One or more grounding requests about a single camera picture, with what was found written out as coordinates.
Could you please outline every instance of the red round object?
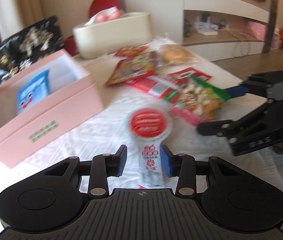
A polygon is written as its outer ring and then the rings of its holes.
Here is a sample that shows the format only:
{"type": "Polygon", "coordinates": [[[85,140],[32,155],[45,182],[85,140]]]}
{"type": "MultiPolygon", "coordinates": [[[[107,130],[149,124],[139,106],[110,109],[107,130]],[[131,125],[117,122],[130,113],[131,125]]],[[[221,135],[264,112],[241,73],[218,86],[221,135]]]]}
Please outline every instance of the red round object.
{"type": "Polygon", "coordinates": [[[89,19],[102,10],[109,9],[116,6],[118,10],[120,2],[118,0],[94,0],[89,9],[89,19]]]}
{"type": "Polygon", "coordinates": [[[140,137],[153,138],[161,135],[167,128],[165,116],[155,109],[142,109],[135,112],[130,120],[132,132],[140,137]]]}
{"type": "Polygon", "coordinates": [[[78,54],[73,35],[65,39],[65,50],[72,56],[76,56],[78,54]]]}

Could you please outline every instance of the ribbed black surface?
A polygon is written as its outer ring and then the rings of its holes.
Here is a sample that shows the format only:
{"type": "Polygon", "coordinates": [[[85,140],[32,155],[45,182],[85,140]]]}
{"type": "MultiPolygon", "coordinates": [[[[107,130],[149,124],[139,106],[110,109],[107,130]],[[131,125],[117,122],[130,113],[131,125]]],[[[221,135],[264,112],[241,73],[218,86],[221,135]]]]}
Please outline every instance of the ribbed black surface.
{"type": "Polygon", "coordinates": [[[92,200],[74,223],[43,234],[10,228],[0,240],[283,240],[274,229],[241,234],[210,222],[193,200],[175,197],[168,189],[116,189],[106,199],[92,200]]]}

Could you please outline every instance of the pink cardboard box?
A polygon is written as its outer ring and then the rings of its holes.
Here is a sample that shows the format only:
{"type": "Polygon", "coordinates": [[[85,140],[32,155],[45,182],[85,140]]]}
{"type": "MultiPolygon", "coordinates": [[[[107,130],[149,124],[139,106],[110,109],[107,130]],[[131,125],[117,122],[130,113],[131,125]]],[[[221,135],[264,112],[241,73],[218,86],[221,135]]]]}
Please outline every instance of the pink cardboard box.
{"type": "Polygon", "coordinates": [[[0,161],[12,168],[102,110],[90,73],[65,50],[51,54],[0,85],[0,161]],[[17,115],[17,91],[47,69],[51,95],[17,115]]]}

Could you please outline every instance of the wooden floor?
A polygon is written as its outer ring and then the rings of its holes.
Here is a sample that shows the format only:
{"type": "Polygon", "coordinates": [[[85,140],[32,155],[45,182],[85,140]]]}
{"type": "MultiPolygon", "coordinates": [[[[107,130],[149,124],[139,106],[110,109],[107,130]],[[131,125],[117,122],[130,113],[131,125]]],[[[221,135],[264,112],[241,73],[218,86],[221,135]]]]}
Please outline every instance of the wooden floor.
{"type": "Polygon", "coordinates": [[[283,50],[244,58],[217,60],[214,63],[244,80],[249,74],[283,70],[283,50]]]}

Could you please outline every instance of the black bag with mushroom print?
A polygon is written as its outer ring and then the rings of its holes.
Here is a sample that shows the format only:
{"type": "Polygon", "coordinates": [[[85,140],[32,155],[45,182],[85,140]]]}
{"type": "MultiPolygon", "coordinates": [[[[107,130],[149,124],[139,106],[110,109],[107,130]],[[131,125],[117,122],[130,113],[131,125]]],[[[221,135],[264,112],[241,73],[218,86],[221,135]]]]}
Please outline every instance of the black bag with mushroom print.
{"type": "Polygon", "coordinates": [[[37,22],[0,43],[2,82],[38,60],[64,48],[56,16],[37,22]]]}

